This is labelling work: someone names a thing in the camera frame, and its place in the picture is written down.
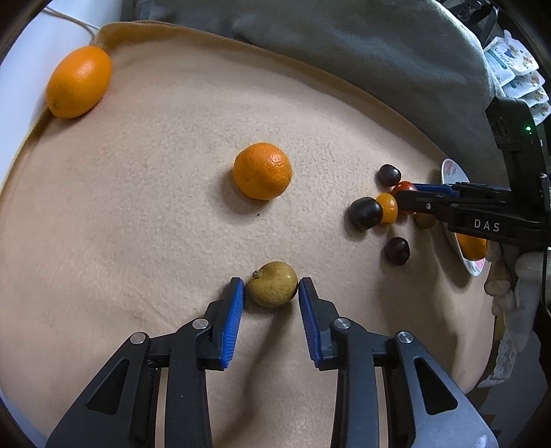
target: gray cloth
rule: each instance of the gray cloth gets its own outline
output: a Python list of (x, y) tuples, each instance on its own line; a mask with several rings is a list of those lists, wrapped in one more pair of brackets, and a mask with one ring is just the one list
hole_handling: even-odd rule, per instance
[(472, 182), (507, 185), (485, 109), (504, 95), (476, 37), (434, 0), (141, 0), (154, 19), (336, 74), (415, 124)]

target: pear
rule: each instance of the pear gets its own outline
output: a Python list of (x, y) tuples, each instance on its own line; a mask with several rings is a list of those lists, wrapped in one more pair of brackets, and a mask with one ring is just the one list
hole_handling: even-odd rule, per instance
[(283, 262), (270, 262), (252, 273), (245, 294), (257, 305), (275, 308), (291, 301), (298, 283), (291, 266)]

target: yellow fruit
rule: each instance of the yellow fruit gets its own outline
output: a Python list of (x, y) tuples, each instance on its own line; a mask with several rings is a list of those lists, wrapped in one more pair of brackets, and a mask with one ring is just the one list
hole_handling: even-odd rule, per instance
[(375, 199), (382, 208), (380, 224), (394, 224), (398, 218), (398, 203), (390, 193), (381, 193)]
[(257, 305), (274, 308), (291, 301), (298, 283), (291, 266), (283, 262), (271, 262), (252, 273), (245, 294)]
[(111, 59), (88, 45), (69, 53), (55, 68), (46, 86), (46, 104), (59, 118), (75, 118), (93, 108), (111, 79)]
[(456, 233), (457, 242), (463, 256), (472, 262), (482, 260), (486, 256), (486, 240), (469, 235)]
[(293, 169), (287, 155), (277, 146), (255, 143), (237, 155), (233, 174), (243, 194), (267, 201), (286, 190), (293, 177)]

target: white wall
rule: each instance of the white wall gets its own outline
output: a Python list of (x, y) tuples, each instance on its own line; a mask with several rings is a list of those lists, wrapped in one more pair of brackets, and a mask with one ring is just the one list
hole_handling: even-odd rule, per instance
[[(121, 16), (122, 0), (53, 0), (50, 7), (101, 27)], [(0, 65), (0, 183), (30, 127), (45, 107), (44, 90), (61, 59), (87, 45), (91, 35), (80, 25), (40, 13), (21, 33)], [(46, 438), (0, 397), (30, 440), (43, 448)]]

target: cherry tomato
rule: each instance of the cherry tomato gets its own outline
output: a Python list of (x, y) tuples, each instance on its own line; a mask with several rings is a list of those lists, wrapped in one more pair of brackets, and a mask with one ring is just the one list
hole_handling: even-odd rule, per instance
[(375, 199), (382, 208), (381, 224), (394, 224), (398, 217), (398, 204), (390, 193), (381, 193)]
[[(392, 189), (391, 194), (392, 196), (394, 196), (398, 191), (403, 191), (403, 190), (417, 191), (417, 188), (415, 188), (415, 185), (413, 185), (411, 182), (408, 182), (407, 180), (403, 180)], [(406, 215), (411, 215), (413, 212), (403, 211), (402, 213)]]

